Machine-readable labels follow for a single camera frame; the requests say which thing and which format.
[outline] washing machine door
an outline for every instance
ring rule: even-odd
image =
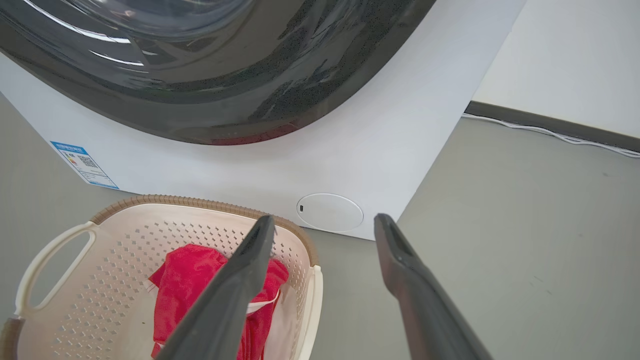
[[[342,104],[434,2],[3,0],[0,47],[117,122],[237,145],[291,133]]]

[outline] red cloth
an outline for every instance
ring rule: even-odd
[[[149,277],[158,287],[154,313],[154,341],[151,354],[160,351],[189,308],[195,303],[214,275],[227,263],[227,258],[216,249],[189,244],[166,255],[164,264]],[[252,302],[273,300],[280,285],[287,282],[289,272],[279,261],[269,260],[262,291]],[[259,360],[271,328],[271,317],[276,302],[266,304],[247,315],[237,360]]]

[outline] white cable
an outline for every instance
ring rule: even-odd
[[[570,136],[556,134],[553,131],[550,131],[550,130],[547,130],[547,129],[543,129],[542,127],[515,125],[515,124],[510,124],[508,122],[504,122],[504,121],[501,121],[501,120],[492,119],[490,117],[475,116],[475,115],[471,115],[471,114],[467,114],[467,113],[464,113],[462,115],[462,117],[466,118],[466,119],[474,119],[474,120],[482,120],[482,121],[487,121],[487,122],[493,122],[493,123],[496,123],[496,124],[500,124],[500,125],[509,127],[511,129],[521,129],[521,130],[535,131],[537,133],[551,135],[551,136],[553,136],[555,138],[558,138],[558,139],[560,139],[560,140],[562,140],[564,142],[568,142],[568,143],[573,144],[573,145],[597,146],[597,147],[601,147],[603,149],[607,149],[607,150],[610,150],[610,151],[613,151],[613,152],[617,152],[620,155],[628,156],[629,158],[640,159],[640,152],[635,152],[635,151],[626,150],[626,149],[620,149],[619,147],[615,147],[615,146],[604,145],[602,143],[596,143],[596,142],[589,142],[589,141],[586,141],[586,140],[572,138]]]

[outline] washing machine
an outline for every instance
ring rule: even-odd
[[[87,183],[373,240],[524,2],[4,0],[0,91]]]

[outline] dark baseboard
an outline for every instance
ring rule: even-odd
[[[552,117],[475,101],[469,103],[465,113],[475,116],[490,117],[492,119],[517,125],[542,127],[543,129],[551,130],[560,135],[640,152],[640,139],[638,138],[559,120]]]

